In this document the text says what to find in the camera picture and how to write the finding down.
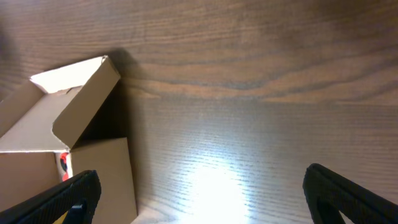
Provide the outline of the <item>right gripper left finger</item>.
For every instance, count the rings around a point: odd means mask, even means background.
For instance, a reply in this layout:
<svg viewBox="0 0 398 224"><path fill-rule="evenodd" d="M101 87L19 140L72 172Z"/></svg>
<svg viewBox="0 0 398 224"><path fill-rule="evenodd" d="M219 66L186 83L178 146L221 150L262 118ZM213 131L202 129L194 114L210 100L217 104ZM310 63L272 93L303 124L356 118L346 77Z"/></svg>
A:
<svg viewBox="0 0 398 224"><path fill-rule="evenodd" d="M2 224L91 223L101 196L95 170L85 170L72 178L1 212Z"/></svg>

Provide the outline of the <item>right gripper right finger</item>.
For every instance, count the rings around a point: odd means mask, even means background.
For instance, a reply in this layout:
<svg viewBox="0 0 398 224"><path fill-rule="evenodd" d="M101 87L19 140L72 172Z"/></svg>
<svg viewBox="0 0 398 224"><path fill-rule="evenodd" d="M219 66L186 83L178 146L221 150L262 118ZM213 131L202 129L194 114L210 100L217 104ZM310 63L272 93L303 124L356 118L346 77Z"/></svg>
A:
<svg viewBox="0 0 398 224"><path fill-rule="evenodd" d="M315 224L397 224L397 205L326 167L313 163L305 173L303 191Z"/></svg>

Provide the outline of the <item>cardboard box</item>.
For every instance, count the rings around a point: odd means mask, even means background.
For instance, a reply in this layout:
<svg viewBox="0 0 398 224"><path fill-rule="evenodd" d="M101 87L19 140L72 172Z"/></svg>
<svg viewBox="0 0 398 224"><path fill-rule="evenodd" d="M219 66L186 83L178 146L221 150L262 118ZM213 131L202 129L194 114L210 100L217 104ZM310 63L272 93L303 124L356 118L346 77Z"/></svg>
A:
<svg viewBox="0 0 398 224"><path fill-rule="evenodd" d="M30 77L1 102L1 209L59 184L61 153L68 175L95 170L101 197L94 223L131 223L137 217L127 139L109 116L84 135L119 81L104 55Z"/></svg>

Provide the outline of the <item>red utility knife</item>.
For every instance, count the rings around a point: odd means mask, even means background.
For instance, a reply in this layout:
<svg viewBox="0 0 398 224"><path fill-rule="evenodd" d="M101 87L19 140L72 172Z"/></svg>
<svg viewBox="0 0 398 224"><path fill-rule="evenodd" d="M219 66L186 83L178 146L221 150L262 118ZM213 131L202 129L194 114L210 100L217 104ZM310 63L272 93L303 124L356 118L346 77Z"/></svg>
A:
<svg viewBox="0 0 398 224"><path fill-rule="evenodd" d="M62 174L62 180L63 181L66 181L67 179L69 179L68 166L67 166L67 156L68 156L68 153L66 153L66 152L61 153L61 155L60 155L60 165L61 165L61 168L63 170L63 174Z"/></svg>

